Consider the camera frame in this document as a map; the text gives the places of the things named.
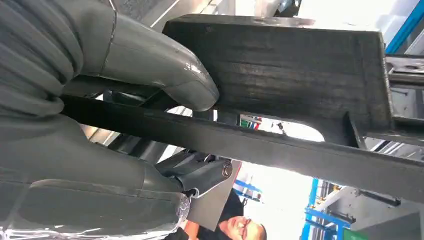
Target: black shirt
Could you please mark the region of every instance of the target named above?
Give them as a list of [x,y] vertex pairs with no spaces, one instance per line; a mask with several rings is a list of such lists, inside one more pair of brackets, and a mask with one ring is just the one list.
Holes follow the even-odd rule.
[[[228,199],[225,203],[224,209],[222,210],[221,217],[219,218],[219,223],[226,221],[232,217],[243,216],[243,204],[240,201],[239,196],[234,190],[231,190],[229,193]],[[199,227],[199,232],[197,235],[199,240],[230,240],[230,238],[225,235],[219,228],[216,226],[215,231],[211,231],[202,226]],[[179,228],[176,233],[170,234],[165,238],[165,240],[187,240],[189,236]]]

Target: silver metal surface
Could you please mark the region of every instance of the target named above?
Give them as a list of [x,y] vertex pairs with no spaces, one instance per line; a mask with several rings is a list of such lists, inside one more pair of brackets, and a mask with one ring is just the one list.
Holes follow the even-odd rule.
[[210,0],[162,0],[141,19],[141,23],[161,32],[168,20],[186,14],[199,14],[209,2]]
[[344,186],[340,190],[332,191],[328,196],[324,198],[324,201],[318,202],[315,206],[315,210],[322,211],[337,202],[343,196],[355,191],[354,187]]
[[393,66],[394,72],[424,74],[424,58],[408,55],[386,56],[386,63]]

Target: black metal bar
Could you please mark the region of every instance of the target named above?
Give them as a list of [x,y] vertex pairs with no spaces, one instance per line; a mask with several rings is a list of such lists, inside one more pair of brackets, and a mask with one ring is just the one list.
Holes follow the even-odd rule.
[[346,215],[346,214],[343,214],[343,213],[340,213],[340,212],[337,212],[337,211],[329,210],[327,213],[330,216],[336,217],[336,218],[341,219],[341,220],[348,222],[350,224],[354,224],[357,221],[356,218],[354,218],[353,216],[349,216],[349,215]]
[[105,90],[137,94],[145,97],[150,97],[161,91],[160,88],[154,86],[127,83],[102,77],[79,75],[64,87],[63,92],[67,95],[92,98],[103,93]]
[[82,124],[424,202],[424,163],[417,161],[140,107],[62,99],[63,113]]
[[393,207],[397,207],[397,206],[401,205],[401,203],[402,203],[397,198],[389,199],[387,197],[380,196],[380,195],[374,194],[374,193],[369,192],[369,191],[358,190],[358,193],[357,194],[360,195],[360,196],[364,196],[364,197],[370,198],[370,199],[374,199],[376,201],[385,203],[385,204],[390,205],[390,206],[393,206]]
[[424,89],[424,74],[394,72],[389,74],[389,83],[392,88]]

